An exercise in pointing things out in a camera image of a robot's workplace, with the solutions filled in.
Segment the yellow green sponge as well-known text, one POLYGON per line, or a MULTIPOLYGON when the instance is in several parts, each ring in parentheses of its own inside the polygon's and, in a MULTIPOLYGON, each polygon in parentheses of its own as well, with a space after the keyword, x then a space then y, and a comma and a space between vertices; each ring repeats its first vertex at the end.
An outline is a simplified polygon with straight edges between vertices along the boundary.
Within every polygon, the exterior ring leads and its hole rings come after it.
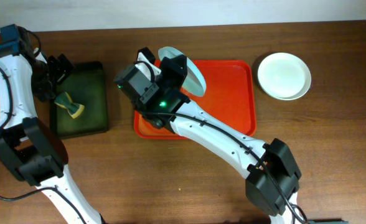
POLYGON ((74 103, 72 101, 72 98, 70 97, 70 95, 67 92, 63 92, 61 94, 59 94, 55 100, 54 103, 67 110, 68 114, 73 118, 77 118, 79 117, 82 113, 83 110, 85 109, 85 106, 79 103, 74 103))

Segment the light blue plate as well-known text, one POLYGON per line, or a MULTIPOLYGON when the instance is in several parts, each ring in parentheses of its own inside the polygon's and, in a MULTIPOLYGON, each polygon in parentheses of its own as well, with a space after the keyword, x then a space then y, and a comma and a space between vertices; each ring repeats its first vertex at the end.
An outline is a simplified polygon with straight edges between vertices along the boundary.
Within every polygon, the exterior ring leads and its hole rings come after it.
MULTIPOLYGON (((175 58, 183 53, 174 47, 163 47, 158 50, 158 56, 162 60, 164 57, 175 58)), ((187 58, 187 76, 182 84, 183 89, 192 95, 202 97, 205 95, 207 84, 201 71, 187 58)))

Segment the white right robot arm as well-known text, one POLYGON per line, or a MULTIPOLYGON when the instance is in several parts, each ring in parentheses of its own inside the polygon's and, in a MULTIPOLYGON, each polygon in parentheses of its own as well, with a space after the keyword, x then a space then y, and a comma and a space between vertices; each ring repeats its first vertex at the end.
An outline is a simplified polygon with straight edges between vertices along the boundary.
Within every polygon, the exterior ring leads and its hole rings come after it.
POLYGON ((189 72, 202 76, 185 55, 164 57, 158 67, 143 58, 114 82, 155 128, 191 139, 229 163, 244 178, 247 199, 272 223, 307 223, 296 203, 301 171, 288 145, 249 137, 206 113, 181 92, 189 72))

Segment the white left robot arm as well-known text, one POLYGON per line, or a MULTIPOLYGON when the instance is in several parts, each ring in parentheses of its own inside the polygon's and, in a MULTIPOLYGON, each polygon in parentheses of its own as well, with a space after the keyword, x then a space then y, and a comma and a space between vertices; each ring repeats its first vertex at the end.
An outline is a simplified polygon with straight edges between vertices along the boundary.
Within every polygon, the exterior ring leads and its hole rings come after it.
POLYGON ((63 142, 37 117, 34 98, 55 97, 55 78, 73 65, 61 55, 53 58, 33 48, 33 33, 11 24, 0 29, 0 161, 34 191, 0 200, 13 202, 42 192, 67 223, 104 223, 85 199, 68 168, 63 142))

